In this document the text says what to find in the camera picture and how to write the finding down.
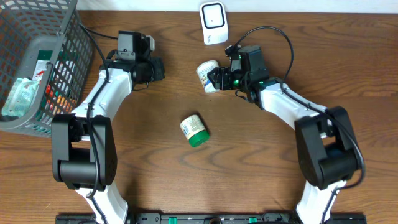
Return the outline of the white jar blue label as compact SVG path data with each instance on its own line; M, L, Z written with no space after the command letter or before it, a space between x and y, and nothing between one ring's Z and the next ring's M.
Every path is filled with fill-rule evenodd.
M218 62L216 60L209 60L209 61L204 62L201 65L199 65L196 69L196 73L201 81L201 84L203 86L205 93L215 93L218 91L215 88L207 88L206 87L206 83L208 80L207 73L210 70L216 68L217 66L218 66Z

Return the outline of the green lid jar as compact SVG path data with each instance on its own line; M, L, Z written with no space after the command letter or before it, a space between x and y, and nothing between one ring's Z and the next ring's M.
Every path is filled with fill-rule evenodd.
M197 147L209 140L210 135L200 117L191 115L180 123L180 128L191 147Z

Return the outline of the green white package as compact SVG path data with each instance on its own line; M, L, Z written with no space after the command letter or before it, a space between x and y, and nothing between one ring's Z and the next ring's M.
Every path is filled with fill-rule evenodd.
M50 62L52 50L39 50L39 54L37 57L37 62L35 64L34 74L32 76L32 81L41 82L43 75L39 78L34 78L35 73L43 70L44 72L47 70L47 64Z

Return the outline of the pale green wipes packet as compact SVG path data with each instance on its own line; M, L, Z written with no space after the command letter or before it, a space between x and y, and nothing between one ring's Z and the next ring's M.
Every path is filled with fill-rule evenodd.
M39 82L28 78L18 78L12 88L5 105L2 108L3 116L22 117L34 102Z

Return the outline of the red white small packet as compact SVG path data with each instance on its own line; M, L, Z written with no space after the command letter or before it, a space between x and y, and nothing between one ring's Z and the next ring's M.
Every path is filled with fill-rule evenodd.
M41 71L35 73L34 78L39 78L39 77L41 77L43 74L44 74L44 71L41 70Z

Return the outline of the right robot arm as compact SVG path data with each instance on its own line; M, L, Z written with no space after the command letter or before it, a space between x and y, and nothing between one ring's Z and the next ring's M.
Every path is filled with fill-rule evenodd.
M353 174L364 171L363 155L348 112L341 106L317 105L292 91L280 78L270 77L260 46L230 45L229 67L207 73L214 88L236 95L279 117L295 131L298 163L306 183L295 208L294 223L333 223L337 195L353 188Z

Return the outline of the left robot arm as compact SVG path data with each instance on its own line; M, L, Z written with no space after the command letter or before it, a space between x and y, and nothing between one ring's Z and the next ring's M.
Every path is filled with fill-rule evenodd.
M101 54L99 78L85 100L52 120L52 170L57 182L81 195L91 214L57 215L56 223L135 223L114 181L118 157L112 121L136 85L165 77L161 58L152 57L155 40L121 31L118 47Z

